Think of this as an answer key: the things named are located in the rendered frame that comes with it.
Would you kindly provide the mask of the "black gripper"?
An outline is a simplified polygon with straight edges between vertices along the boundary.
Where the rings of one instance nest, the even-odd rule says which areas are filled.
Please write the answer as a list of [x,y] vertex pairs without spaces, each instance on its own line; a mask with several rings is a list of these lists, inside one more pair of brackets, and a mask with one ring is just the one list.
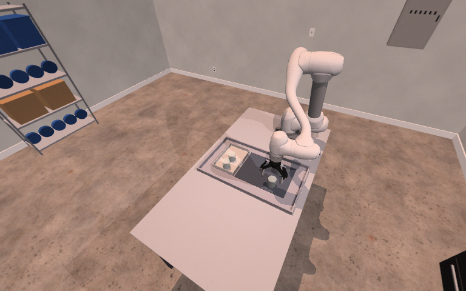
[[[269,164],[265,165],[266,163],[269,163]],[[266,161],[260,166],[260,168],[262,168],[262,172],[263,172],[262,175],[265,174],[265,169],[267,169],[268,167],[275,168],[275,169],[277,169],[277,171],[280,172],[280,174],[283,176],[281,183],[283,183],[283,180],[288,177],[288,173],[287,173],[287,171],[285,169],[285,165],[281,166],[281,162],[273,162],[271,160],[268,161],[268,159],[266,159]]]

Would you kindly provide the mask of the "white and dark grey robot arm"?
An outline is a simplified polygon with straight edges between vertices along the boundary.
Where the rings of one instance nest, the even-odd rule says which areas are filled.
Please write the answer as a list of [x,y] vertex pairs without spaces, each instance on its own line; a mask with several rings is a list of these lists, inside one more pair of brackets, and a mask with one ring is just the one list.
[[[281,127],[276,127],[269,143],[269,158],[281,162],[283,155],[298,159],[316,159],[320,147],[314,143],[311,132],[324,132],[328,118],[322,112],[328,81],[343,69],[344,57],[335,52],[308,52],[303,47],[296,48],[286,70],[286,99],[290,107],[281,118]],[[312,78],[309,109],[304,112],[297,97],[297,86],[302,75]],[[301,130],[300,135],[297,134]]]

